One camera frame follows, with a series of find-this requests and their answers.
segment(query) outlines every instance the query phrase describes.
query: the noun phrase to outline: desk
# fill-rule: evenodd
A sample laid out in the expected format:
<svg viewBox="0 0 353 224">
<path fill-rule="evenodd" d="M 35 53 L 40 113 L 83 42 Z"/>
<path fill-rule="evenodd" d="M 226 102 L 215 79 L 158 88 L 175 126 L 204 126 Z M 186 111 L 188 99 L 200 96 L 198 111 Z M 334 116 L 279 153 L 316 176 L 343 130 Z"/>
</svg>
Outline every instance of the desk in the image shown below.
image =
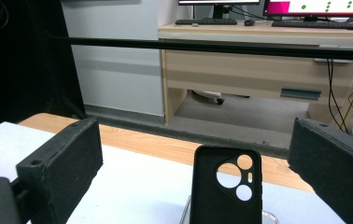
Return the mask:
<svg viewBox="0 0 353 224">
<path fill-rule="evenodd" d="M 270 21 L 255 26 L 169 24 L 159 29 L 160 40 L 233 42 L 286 46 L 353 46 L 353 31 L 271 27 Z M 330 90 L 328 65 L 313 59 L 242 55 L 212 52 L 162 50 L 162 79 L 165 122 L 170 122 L 187 95 L 187 90 L 284 99 L 310 103 L 312 119 L 331 123 L 328 110 Z M 314 99 L 281 96 L 283 89 L 320 92 Z M 353 62 L 333 67 L 332 90 L 342 115 L 353 114 Z M 331 104 L 336 113 L 335 104 Z"/>
<path fill-rule="evenodd" d="M 7 160 L 16 159 L 15 154 L 24 158 L 22 152 L 29 154 L 74 121 L 38 114 L 20 125 L 1 124 L 0 170 L 12 172 L 5 166 L 17 161 Z M 190 194 L 191 163 L 198 145 L 104 125 L 100 133 L 104 166 L 68 223 L 178 223 Z M 311 189 L 286 161 L 262 157 L 262 172 L 263 209 L 273 212 L 281 223 L 343 223 L 317 195 L 308 192 Z"/>
</svg>

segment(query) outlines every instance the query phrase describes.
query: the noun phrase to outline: circular hole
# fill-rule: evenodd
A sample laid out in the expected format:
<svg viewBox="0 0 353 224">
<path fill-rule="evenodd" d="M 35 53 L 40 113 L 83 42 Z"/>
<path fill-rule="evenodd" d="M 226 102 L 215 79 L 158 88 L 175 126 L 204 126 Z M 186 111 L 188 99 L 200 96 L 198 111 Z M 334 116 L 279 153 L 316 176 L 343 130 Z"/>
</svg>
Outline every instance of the circular hole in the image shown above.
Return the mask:
<svg viewBox="0 0 353 224">
<path fill-rule="evenodd" d="M 237 197 L 244 202 L 252 198 L 252 190 L 247 185 L 239 186 L 236 190 L 236 193 Z"/>
<path fill-rule="evenodd" d="M 248 155 L 242 155 L 238 158 L 237 164 L 241 169 L 247 170 L 252 167 L 252 159 Z"/>
<path fill-rule="evenodd" d="M 240 169 L 238 169 L 238 167 L 234 164 L 223 163 L 218 168 L 217 180 L 224 188 L 227 188 L 227 189 L 234 188 L 241 182 Z"/>
<path fill-rule="evenodd" d="M 31 161 L 31 165 L 36 166 L 36 165 L 38 165 L 40 162 L 42 162 L 42 161 L 41 161 L 41 160 L 34 160 L 34 161 Z"/>
</svg>

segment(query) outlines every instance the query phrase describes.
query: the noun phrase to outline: computer mouse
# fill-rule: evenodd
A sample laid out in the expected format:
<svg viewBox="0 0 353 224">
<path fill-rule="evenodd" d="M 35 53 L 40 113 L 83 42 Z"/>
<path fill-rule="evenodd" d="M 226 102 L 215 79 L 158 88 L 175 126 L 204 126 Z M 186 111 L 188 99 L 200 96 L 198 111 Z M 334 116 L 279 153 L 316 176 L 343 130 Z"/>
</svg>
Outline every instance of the computer mouse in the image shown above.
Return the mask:
<svg viewBox="0 0 353 224">
<path fill-rule="evenodd" d="M 255 21 L 253 21 L 253 20 L 244 21 L 245 26 L 253 26 L 254 24 L 255 24 Z"/>
</svg>

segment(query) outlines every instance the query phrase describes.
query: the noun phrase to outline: chair wheel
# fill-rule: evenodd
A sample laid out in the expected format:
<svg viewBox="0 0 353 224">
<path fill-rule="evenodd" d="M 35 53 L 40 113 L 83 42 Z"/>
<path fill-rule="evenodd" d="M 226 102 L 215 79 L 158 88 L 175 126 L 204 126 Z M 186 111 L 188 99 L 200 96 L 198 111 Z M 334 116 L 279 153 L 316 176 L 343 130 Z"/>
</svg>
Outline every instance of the chair wheel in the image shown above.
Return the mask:
<svg viewBox="0 0 353 224">
<path fill-rule="evenodd" d="M 225 99 L 217 99 L 218 105 L 223 105 L 224 101 L 225 101 Z"/>
</svg>

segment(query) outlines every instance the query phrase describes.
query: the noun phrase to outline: wooden desk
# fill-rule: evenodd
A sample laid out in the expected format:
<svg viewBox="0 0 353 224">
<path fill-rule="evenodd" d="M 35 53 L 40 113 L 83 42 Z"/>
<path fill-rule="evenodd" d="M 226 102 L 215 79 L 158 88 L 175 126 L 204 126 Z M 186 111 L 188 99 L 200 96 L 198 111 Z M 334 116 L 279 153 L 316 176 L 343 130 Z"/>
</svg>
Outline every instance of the wooden desk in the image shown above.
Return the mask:
<svg viewBox="0 0 353 224">
<path fill-rule="evenodd" d="M 20 123 L 22 126 L 58 133 L 75 119 L 37 114 Z M 133 132 L 120 128 L 100 125 L 103 145 L 126 149 L 150 156 L 193 165 L 194 151 L 199 144 L 161 137 L 153 134 Z M 288 162 L 277 158 L 261 156 L 262 177 L 267 183 L 294 189 L 313 191 L 296 173 L 291 171 Z"/>
<path fill-rule="evenodd" d="M 242 22 L 235 26 L 199 27 L 169 24 L 161 27 L 158 35 L 161 40 L 189 42 L 353 46 L 353 31 L 279 28 L 271 27 L 270 21 L 257 21 L 251 27 Z M 312 119 L 330 123 L 328 71 L 327 63 L 314 59 L 162 50 L 165 121 L 169 122 L 176 113 L 187 90 L 198 90 L 307 102 L 310 103 L 308 112 Z M 299 97 L 281 94 L 287 89 L 292 89 Z M 335 61 L 332 91 L 337 104 L 342 107 L 344 119 L 349 121 L 353 114 L 353 96 L 349 97 L 353 93 L 353 62 Z M 320 92 L 320 96 L 304 99 L 306 93 L 313 92 Z M 335 103 L 331 106 L 337 114 Z"/>
</svg>

